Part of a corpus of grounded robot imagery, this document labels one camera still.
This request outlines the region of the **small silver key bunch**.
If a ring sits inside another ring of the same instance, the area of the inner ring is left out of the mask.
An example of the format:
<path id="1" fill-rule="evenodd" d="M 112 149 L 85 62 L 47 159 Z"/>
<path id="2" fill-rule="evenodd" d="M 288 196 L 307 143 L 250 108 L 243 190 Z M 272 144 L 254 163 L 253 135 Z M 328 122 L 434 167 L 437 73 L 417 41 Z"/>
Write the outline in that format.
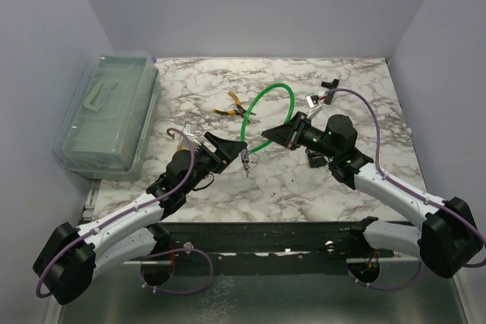
<path id="1" fill-rule="evenodd" d="M 247 162 L 244 162 L 243 163 L 243 168 L 245 170 L 245 175 L 248 178 L 250 176 L 250 169 L 251 169 L 250 164 L 247 163 Z"/>

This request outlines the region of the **green cable lock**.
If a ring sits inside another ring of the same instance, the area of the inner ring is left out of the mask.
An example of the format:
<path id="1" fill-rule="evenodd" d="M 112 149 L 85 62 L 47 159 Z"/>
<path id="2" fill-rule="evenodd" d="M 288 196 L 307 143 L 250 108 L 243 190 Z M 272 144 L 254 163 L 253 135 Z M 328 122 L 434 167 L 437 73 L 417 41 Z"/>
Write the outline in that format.
<path id="1" fill-rule="evenodd" d="M 246 129 L 247 129 L 247 126 L 250 122 L 250 114 L 253 112 L 254 107 L 256 106 L 256 104 L 259 103 L 259 101 L 266 94 L 268 94 L 269 92 L 271 92 L 274 89 L 284 89 L 288 93 L 288 95 L 289 95 L 289 109 L 287 111 L 285 123 L 289 122 L 290 119 L 292 118 L 294 108 L 295 108 L 295 94 L 294 94 L 292 88 L 285 83 L 273 83 L 273 84 L 269 85 L 268 87 L 266 87 L 265 89 L 263 89 L 260 93 L 258 93 L 257 96 L 255 97 L 255 99 L 251 102 L 251 104 L 250 104 L 250 106 L 247 110 L 246 116 L 243 118 L 243 122 L 242 122 L 242 125 L 241 125 L 240 141 L 244 141 L 244 142 L 246 141 L 246 137 L 245 137 L 246 136 Z M 270 144 L 271 144 L 271 142 L 269 140 L 267 140 L 266 142 L 260 144 L 259 146 L 256 146 L 255 148 L 246 149 L 246 150 L 242 151 L 240 153 L 242 165 L 243 165 L 244 162 L 247 162 L 247 163 L 250 164 L 249 155 L 256 153 L 256 152 L 259 152 L 262 149 L 267 148 Z"/>

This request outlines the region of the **black padlock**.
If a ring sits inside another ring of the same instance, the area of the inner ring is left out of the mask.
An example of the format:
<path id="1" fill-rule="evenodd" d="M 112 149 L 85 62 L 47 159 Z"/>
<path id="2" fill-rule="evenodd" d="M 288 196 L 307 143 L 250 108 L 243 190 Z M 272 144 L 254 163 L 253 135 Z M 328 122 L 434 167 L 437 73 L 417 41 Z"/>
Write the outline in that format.
<path id="1" fill-rule="evenodd" d="M 315 151 L 311 151 L 309 149 L 305 150 L 305 154 L 307 156 L 308 165 L 310 168 L 320 168 L 327 165 L 327 160 L 322 154 L 316 153 Z"/>

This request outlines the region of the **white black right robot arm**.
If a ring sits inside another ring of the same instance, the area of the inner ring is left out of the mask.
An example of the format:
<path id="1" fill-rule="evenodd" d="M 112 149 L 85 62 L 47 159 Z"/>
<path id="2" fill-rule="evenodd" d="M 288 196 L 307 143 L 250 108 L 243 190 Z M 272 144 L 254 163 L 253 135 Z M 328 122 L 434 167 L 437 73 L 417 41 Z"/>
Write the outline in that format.
<path id="1" fill-rule="evenodd" d="M 261 135 L 286 149 L 303 146 L 327 157 L 338 182 L 381 201 L 409 221 L 401 225 L 368 219 L 349 238 L 356 256 L 368 256 L 375 249 L 392 250 L 416 257 L 436 275 L 451 278 L 483 249 L 484 241 L 464 200 L 431 195 L 377 167 L 356 147 L 358 133 L 349 117 L 332 115 L 322 131 L 299 112 Z"/>

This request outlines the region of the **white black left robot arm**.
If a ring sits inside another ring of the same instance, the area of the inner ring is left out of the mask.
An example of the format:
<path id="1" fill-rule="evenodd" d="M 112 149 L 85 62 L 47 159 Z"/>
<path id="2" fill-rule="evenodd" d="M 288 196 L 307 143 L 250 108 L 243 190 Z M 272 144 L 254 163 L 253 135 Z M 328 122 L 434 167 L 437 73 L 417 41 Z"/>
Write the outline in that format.
<path id="1" fill-rule="evenodd" d="M 204 136 L 214 150 L 189 143 L 187 149 L 174 153 L 165 172 L 145 193 L 128 205 L 91 223 L 57 226 L 33 264 L 39 277 L 36 296 L 53 296 L 59 304 L 69 304 L 104 269 L 139 256 L 163 258 L 169 242 L 156 233 L 157 224 L 180 209 L 206 176 L 222 173 L 247 148 L 243 141 L 225 140 L 210 132 Z"/>

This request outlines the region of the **black T-shaped tool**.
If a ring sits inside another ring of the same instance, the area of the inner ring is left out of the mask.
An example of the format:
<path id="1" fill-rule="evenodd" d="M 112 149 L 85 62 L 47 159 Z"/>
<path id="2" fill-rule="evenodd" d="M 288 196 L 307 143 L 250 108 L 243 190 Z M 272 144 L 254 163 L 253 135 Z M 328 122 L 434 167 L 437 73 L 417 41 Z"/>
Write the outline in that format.
<path id="1" fill-rule="evenodd" d="M 337 89 L 339 86 L 339 79 L 333 79 L 330 82 L 322 81 L 321 86 L 328 90 L 328 93 L 325 93 L 325 95 L 321 99 L 323 100 L 324 104 L 330 105 L 331 102 L 333 101 L 333 96 L 334 96 L 333 90 Z"/>

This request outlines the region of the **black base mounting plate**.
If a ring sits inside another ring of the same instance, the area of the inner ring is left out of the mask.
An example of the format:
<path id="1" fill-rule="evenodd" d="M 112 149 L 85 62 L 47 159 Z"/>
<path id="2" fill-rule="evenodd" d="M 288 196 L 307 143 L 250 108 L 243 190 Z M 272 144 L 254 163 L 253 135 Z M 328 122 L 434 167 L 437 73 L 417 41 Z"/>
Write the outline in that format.
<path id="1" fill-rule="evenodd" d="M 204 253 L 324 252 L 336 256 L 364 257 L 383 250 L 372 249 L 358 236 L 363 222 L 258 222 L 258 223 L 156 223 L 149 229 L 156 240 L 154 252 L 169 249 Z M 145 266 L 151 275 L 173 269 L 178 276 L 214 275 L 345 275 L 346 263 L 299 260 L 283 264 Z"/>

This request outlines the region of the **clear plastic storage box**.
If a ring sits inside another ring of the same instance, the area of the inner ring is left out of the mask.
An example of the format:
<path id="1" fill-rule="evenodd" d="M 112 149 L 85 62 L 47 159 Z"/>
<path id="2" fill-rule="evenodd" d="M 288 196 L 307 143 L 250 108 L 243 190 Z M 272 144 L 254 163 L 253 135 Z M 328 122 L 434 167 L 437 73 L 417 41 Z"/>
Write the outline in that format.
<path id="1" fill-rule="evenodd" d="M 84 178 L 140 178 L 160 100 L 159 70 L 147 52 L 111 51 L 88 64 L 54 153 Z"/>

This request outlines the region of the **yellow handled pliers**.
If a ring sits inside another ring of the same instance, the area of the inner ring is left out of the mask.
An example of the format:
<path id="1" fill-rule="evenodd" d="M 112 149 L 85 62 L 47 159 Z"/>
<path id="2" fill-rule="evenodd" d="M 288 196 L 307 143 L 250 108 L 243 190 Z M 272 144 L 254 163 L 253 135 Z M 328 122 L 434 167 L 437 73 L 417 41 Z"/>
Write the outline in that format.
<path id="1" fill-rule="evenodd" d="M 242 118 L 246 116 L 247 110 L 241 105 L 241 101 L 239 98 L 232 92 L 228 91 L 228 94 L 232 97 L 232 99 L 235 102 L 235 108 L 231 110 L 219 110 L 219 109 L 214 109 L 213 112 L 215 112 L 218 115 L 221 116 L 233 116 L 233 115 L 238 115 Z"/>

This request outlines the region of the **aluminium rail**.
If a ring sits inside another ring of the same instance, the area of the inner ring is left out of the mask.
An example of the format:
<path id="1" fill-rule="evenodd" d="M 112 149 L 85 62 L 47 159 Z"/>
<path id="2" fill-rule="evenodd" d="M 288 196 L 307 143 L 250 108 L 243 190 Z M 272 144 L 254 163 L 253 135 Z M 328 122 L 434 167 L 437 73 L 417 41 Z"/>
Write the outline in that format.
<path id="1" fill-rule="evenodd" d="M 142 266 L 148 265 L 159 265 L 159 266 L 183 266 L 183 265 L 196 265 L 202 264 L 209 265 L 210 263 L 216 267 L 217 265 L 222 265 L 227 263 L 230 266 L 236 266 L 241 263 L 243 266 L 250 264 L 263 265 L 263 264 L 283 264 L 285 260 L 289 262 L 299 261 L 299 260 L 317 260 L 324 263 L 334 261 L 338 263 L 366 263 L 371 257 L 371 263 L 377 265 L 379 262 L 389 262 L 392 260 L 404 260 L 404 261 L 419 261 L 418 258 L 395 253 L 394 255 L 389 255 L 384 250 L 378 253 L 365 254 L 364 257 L 345 257 L 343 252 L 338 253 L 336 256 L 329 255 L 327 251 L 324 252 L 277 252 L 277 253 L 204 253 L 197 252 L 196 250 L 182 250 L 170 251 L 164 253 L 158 253 L 152 255 L 151 257 L 138 257 L 129 260 L 130 263 L 141 263 Z"/>

